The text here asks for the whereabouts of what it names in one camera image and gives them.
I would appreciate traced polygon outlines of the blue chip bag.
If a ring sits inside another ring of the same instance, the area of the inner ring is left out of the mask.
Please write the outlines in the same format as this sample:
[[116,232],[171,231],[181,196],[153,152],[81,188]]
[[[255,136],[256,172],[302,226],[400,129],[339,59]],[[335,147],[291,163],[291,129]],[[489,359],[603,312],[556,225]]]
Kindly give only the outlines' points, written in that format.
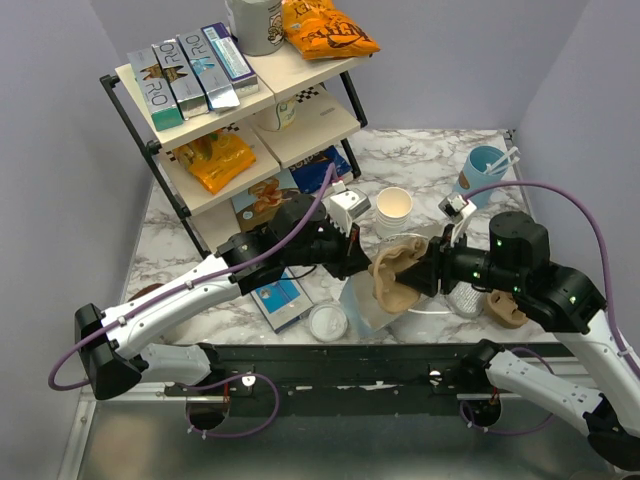
[[330,164],[335,166],[339,177],[351,172],[351,166],[334,146],[304,158],[291,166],[289,171],[300,192],[312,194],[320,188]]

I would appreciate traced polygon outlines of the single brown cup carrier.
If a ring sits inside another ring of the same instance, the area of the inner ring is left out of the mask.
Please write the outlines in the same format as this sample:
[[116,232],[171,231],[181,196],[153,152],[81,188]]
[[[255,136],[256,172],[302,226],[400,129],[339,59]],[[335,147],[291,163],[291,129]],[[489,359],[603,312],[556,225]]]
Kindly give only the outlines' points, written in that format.
[[399,282],[399,275],[413,267],[426,253],[427,239],[421,236],[401,236],[386,242],[378,252],[368,272],[373,278],[373,296],[388,314],[401,314],[414,307],[421,293]]

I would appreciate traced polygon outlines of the light blue paper bag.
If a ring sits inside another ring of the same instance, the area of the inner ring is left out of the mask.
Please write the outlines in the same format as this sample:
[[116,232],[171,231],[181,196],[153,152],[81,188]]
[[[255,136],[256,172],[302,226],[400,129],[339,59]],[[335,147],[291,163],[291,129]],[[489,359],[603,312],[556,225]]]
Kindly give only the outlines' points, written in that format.
[[[382,239],[372,256],[372,261],[375,259],[382,246],[386,242],[390,242],[392,239],[399,238],[401,236],[421,236],[426,238],[427,242],[429,242],[432,237],[439,236],[443,229],[444,226],[442,224],[436,223]],[[408,309],[401,314],[386,313],[380,308],[377,300],[373,296],[373,286],[373,278],[368,270],[360,272],[349,278],[339,299],[342,308],[349,319],[351,327],[362,338],[377,336],[380,330],[386,328],[390,323],[394,322],[398,317],[404,315],[409,310]],[[419,302],[414,307],[417,307],[419,303],[425,299],[426,297],[421,294]]]

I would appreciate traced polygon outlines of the white bowl on shelf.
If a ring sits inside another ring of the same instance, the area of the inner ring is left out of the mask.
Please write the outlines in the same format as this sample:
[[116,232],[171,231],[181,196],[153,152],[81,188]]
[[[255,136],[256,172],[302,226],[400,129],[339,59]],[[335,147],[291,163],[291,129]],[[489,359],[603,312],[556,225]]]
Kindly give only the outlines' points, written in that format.
[[296,119],[297,100],[294,96],[276,103],[255,115],[258,127],[269,132],[280,132],[291,126]]

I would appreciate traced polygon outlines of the stack of white lids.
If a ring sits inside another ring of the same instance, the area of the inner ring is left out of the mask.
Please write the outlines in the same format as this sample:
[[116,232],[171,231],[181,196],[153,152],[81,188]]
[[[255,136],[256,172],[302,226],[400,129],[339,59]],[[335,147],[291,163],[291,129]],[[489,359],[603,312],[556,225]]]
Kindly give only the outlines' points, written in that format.
[[346,334],[348,319],[338,305],[318,304],[309,312],[309,329],[316,340],[334,342]]

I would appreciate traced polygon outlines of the blue cup with stirrers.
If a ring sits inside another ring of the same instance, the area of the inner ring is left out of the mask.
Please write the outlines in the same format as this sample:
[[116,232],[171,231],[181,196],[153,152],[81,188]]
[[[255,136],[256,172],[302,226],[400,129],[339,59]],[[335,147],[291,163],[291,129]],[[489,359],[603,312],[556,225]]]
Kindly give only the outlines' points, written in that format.
[[453,192],[466,194],[501,181],[506,171],[518,161],[518,153],[517,147],[506,152],[489,145],[473,148],[458,175]]

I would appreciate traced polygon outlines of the yellow snack bag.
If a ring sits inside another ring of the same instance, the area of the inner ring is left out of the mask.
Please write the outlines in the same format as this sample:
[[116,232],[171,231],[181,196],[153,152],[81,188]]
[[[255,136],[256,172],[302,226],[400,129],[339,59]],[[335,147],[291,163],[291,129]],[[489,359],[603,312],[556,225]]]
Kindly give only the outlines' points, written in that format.
[[199,137],[172,151],[179,164],[209,193],[219,193],[256,162],[238,135],[223,130]]

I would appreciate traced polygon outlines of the silver R.O carton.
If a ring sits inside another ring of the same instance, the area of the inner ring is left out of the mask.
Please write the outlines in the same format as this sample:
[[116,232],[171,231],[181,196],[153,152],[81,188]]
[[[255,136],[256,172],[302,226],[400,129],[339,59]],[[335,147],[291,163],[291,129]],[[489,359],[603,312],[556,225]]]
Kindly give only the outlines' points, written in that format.
[[204,91],[178,41],[165,40],[153,44],[152,49],[183,118],[189,120],[208,113],[209,108]]

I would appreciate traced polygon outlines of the teal R.O carton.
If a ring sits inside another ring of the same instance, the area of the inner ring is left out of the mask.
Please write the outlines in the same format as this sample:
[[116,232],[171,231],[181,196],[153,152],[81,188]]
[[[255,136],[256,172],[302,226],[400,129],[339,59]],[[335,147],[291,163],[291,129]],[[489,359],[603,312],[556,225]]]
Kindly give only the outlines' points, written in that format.
[[183,123],[174,95],[151,47],[127,54],[152,123],[164,131]]

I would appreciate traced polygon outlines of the stack of paper cups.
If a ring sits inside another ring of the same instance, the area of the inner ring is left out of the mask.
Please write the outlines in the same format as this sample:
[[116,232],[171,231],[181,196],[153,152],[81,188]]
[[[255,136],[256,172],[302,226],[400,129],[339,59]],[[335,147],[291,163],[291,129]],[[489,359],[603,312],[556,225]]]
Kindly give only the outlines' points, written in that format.
[[413,199],[404,189],[388,187],[376,198],[375,231],[385,239],[402,232],[413,209]]

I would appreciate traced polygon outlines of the blue R.O carton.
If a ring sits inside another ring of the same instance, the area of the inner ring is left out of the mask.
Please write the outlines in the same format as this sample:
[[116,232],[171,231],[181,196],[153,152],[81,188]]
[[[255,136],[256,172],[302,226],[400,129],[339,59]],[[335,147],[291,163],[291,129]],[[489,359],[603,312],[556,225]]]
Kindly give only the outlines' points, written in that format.
[[202,31],[179,34],[177,39],[205,93],[209,109],[238,107],[240,100],[234,87]]

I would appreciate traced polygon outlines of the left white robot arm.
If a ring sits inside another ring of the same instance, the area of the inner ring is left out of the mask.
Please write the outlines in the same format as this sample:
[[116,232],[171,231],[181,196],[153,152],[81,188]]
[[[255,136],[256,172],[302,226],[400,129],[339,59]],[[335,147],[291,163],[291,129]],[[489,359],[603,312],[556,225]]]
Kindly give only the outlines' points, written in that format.
[[156,339],[221,303],[281,279],[292,266],[322,266],[344,280],[366,270],[357,218],[371,206],[358,190],[323,201],[298,194],[274,217],[231,236],[188,273],[105,310],[89,303],[75,313],[75,339],[89,384],[98,400],[122,395],[141,382],[190,385],[214,393],[222,380],[210,346],[168,346]]

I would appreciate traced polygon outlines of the black and cream shelf rack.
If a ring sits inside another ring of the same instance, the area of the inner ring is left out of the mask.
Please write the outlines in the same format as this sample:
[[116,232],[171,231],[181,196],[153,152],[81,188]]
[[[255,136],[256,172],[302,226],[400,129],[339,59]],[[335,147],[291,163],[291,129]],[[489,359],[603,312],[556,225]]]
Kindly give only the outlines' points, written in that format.
[[[231,199],[242,190],[332,145],[342,145],[352,174],[361,171],[348,138],[368,121],[349,72],[361,58],[307,61],[291,45],[274,54],[252,57],[259,90],[242,99],[239,107],[223,113],[197,116],[178,127],[142,139],[117,96],[123,86],[144,120],[151,119],[130,65],[101,77],[106,91],[142,157],[170,202],[181,225],[201,257],[239,230]],[[257,124],[257,113],[292,98],[296,119],[282,132],[269,132]],[[218,129],[241,137],[256,161],[219,193],[212,195],[185,172],[170,153],[176,147]]]

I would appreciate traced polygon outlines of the grey printed mug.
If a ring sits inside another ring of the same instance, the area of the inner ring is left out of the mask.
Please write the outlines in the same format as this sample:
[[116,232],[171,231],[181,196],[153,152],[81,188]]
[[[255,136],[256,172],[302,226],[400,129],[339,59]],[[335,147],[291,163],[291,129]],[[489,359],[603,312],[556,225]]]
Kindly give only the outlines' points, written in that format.
[[249,56],[266,56],[284,43],[280,0],[227,0],[231,34],[240,51]]

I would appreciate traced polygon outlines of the brown cardboard cup carrier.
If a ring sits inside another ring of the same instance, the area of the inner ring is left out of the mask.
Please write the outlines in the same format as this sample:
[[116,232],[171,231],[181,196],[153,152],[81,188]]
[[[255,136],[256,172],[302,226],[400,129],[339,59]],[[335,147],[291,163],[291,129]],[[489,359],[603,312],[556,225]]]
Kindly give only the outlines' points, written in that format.
[[498,325],[506,329],[518,329],[529,322],[519,310],[511,293],[493,290],[485,297],[484,311]]

